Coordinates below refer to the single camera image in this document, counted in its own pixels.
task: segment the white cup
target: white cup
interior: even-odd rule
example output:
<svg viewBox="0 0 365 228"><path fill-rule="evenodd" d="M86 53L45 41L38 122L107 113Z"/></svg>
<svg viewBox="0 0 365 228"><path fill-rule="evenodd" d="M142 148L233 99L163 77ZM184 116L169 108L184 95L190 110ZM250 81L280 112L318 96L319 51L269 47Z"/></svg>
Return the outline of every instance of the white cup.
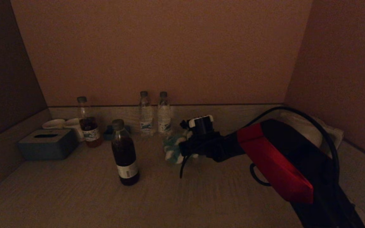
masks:
<svg viewBox="0 0 365 228"><path fill-rule="evenodd" d="M82 133L80 121L78 120L78 118L66 121L63 127L73 129L75 131L75 134L77 135L77 140L79 142L84 141L84 134Z"/></svg>
<svg viewBox="0 0 365 228"><path fill-rule="evenodd" d="M65 122L66 121L63 119L47 121L46 123L44 123L42 125L42 128L43 129L62 129Z"/></svg>

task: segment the cup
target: cup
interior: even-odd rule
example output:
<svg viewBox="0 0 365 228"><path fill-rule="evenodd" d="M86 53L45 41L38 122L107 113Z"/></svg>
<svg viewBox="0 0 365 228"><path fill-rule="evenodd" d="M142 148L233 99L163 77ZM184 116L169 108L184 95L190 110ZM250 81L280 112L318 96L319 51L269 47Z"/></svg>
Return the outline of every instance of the cup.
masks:
<svg viewBox="0 0 365 228"><path fill-rule="evenodd" d="M78 120L78 118L66 121L63 127L73 129L75 131L75 134L77 135L78 142L84 141L84 134L82 133L80 121Z"/></svg>
<svg viewBox="0 0 365 228"><path fill-rule="evenodd" d="M47 121L42 125L43 129L62 129L63 125L66 121L63 119L55 119L51 121Z"/></svg>

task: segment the wall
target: wall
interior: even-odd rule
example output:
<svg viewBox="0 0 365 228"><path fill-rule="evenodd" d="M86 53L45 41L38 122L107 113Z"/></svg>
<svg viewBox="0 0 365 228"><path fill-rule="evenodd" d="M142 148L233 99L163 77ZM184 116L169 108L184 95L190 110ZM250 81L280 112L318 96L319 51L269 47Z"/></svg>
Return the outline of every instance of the wall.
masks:
<svg viewBox="0 0 365 228"><path fill-rule="evenodd" d="M0 0L0 182L23 158L15 143L50 113L26 54L9 0Z"/></svg>
<svg viewBox="0 0 365 228"><path fill-rule="evenodd" d="M9 0L0 1L0 133L46 108Z"/></svg>
<svg viewBox="0 0 365 228"><path fill-rule="evenodd" d="M285 103L365 149L365 0L313 2Z"/></svg>
<svg viewBox="0 0 365 228"><path fill-rule="evenodd" d="M12 0L49 106L282 103L312 0Z"/></svg>

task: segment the brown liquid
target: brown liquid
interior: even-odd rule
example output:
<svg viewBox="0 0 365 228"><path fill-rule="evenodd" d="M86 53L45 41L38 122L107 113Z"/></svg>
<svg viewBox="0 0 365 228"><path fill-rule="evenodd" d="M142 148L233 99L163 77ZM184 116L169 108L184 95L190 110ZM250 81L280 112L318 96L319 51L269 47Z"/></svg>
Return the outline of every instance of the brown liquid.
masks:
<svg viewBox="0 0 365 228"><path fill-rule="evenodd" d="M95 117L87 117L85 119L80 120L80 126L81 130L83 131L92 131L98 127L98 124ZM104 139L103 136L101 135L97 140L85 141L85 143L87 144L88 147L94 148L100 146L103 141Z"/></svg>
<svg viewBox="0 0 365 228"><path fill-rule="evenodd" d="M136 161L135 145L133 140L129 137L122 137L120 140L112 142L112 152L115 162L118 166L130 166ZM139 171L131 178L120 178L123 185L134 185L138 182L140 177Z"/></svg>

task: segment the countertop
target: countertop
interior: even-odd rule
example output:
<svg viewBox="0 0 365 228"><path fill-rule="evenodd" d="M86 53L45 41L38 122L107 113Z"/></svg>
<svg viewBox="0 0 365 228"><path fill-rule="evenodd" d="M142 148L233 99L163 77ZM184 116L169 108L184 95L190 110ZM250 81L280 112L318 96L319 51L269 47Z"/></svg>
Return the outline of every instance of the countertop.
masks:
<svg viewBox="0 0 365 228"><path fill-rule="evenodd" d="M0 227L302 227L288 202L252 179L246 155L190 159L179 179L160 137L133 140L133 186L120 183L108 141L23 163L0 184Z"/></svg>

